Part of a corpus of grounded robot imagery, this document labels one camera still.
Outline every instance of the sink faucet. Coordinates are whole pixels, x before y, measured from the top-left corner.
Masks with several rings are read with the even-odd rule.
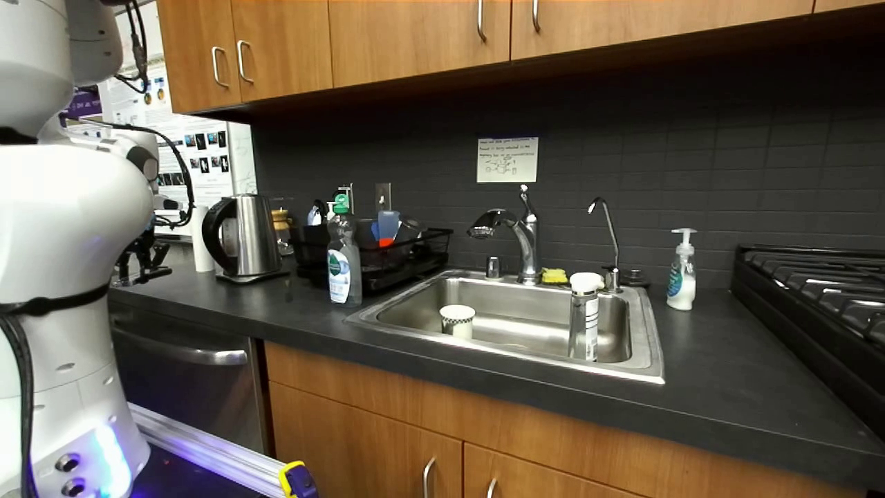
[[[620,249],[616,249],[616,235],[613,235],[613,223],[612,223],[612,212],[609,212],[609,201],[602,195],[596,195],[587,206],[587,212],[593,212],[596,206],[602,206],[605,215],[605,226],[609,226],[609,240],[612,240],[612,285],[609,294],[616,294],[616,269],[620,269]]]
[[[471,223],[468,235],[471,237],[493,237],[495,226],[501,226],[501,223],[511,226],[519,240],[519,252],[522,252],[519,282],[536,285],[536,222],[540,217],[533,212],[528,184],[519,184],[519,201],[526,206],[522,217],[518,217],[514,212],[508,212],[503,206],[493,206]]]

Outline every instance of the stainless steel dishwasher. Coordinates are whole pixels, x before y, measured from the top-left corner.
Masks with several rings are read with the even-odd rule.
[[[269,451],[264,349],[244,331],[110,307],[127,401],[181,424]]]

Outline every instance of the lower cabinet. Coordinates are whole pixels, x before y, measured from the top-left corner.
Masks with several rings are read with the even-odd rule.
[[[276,458],[304,458],[329,498],[457,498],[463,443],[271,383]]]
[[[861,498],[810,475],[265,342],[273,448],[329,498]]]
[[[464,494],[475,498],[636,498],[598,482],[464,443]]]

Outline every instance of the kitchen sink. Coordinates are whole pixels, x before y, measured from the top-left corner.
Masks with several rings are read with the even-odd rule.
[[[475,310],[471,335],[446,335],[439,307]],[[374,331],[406,335],[454,349],[546,363],[598,375],[663,383],[663,353],[647,294],[620,288],[600,295],[598,357],[571,353],[571,291],[443,270],[355,316]]]

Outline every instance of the electric kettle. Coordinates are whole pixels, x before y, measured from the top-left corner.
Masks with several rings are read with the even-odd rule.
[[[201,240],[219,262],[219,280],[258,282],[286,274],[271,235],[271,211],[261,194],[221,195],[206,212]]]

